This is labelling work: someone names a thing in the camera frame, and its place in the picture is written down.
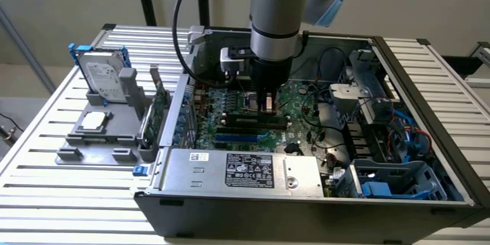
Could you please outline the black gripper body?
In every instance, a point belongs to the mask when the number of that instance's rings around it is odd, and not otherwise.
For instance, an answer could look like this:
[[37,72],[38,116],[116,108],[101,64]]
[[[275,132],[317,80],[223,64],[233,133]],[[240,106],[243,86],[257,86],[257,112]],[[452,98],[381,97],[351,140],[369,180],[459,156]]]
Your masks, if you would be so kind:
[[281,61],[267,61],[256,58],[251,61],[251,79],[257,91],[273,92],[289,77],[292,58]]

